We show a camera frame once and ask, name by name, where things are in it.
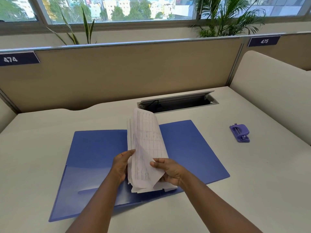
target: paper stack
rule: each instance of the paper stack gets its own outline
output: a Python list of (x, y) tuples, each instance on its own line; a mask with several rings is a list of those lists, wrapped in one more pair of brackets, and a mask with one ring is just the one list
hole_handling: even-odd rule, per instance
[(128, 183), (133, 186), (133, 193), (177, 188), (168, 182), (158, 182), (164, 171), (150, 166), (153, 158), (168, 158), (154, 113), (134, 109), (134, 115), (127, 121), (127, 147), (136, 149), (127, 164)]

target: right hand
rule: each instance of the right hand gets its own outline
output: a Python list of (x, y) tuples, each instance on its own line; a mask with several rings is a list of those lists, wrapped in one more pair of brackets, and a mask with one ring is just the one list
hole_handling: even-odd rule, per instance
[(160, 168), (165, 171), (165, 174), (159, 181), (169, 182), (177, 186), (182, 184), (182, 180), (188, 172), (187, 169), (169, 158), (154, 158), (154, 161), (155, 162), (150, 162), (152, 167)]

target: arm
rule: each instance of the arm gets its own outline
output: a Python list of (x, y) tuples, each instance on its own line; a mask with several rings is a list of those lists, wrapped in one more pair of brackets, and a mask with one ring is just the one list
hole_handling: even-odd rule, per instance
[(118, 187), (125, 179), (127, 160), (134, 152), (135, 150), (125, 151), (114, 158), (111, 170), (105, 180), (66, 233), (108, 231)]
[(253, 223), (174, 160), (158, 158), (150, 165), (165, 171), (160, 181), (180, 186), (211, 233), (262, 233)]

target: purple hole punch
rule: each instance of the purple hole punch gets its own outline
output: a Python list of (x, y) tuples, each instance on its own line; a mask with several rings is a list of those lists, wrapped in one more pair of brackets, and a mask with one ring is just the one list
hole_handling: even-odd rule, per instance
[(249, 130), (244, 124), (235, 123), (234, 125), (230, 126), (230, 130), (232, 131), (235, 139), (238, 142), (243, 142), (243, 143), (249, 142), (249, 138), (247, 137), (247, 135), (249, 134)]

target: sign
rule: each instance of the sign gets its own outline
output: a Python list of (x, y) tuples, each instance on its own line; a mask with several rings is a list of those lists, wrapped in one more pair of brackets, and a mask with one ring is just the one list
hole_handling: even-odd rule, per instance
[(38, 63), (40, 63), (40, 61), (33, 51), (0, 54), (0, 66), (28, 65)]
[(281, 36), (251, 38), (247, 47), (276, 45)]

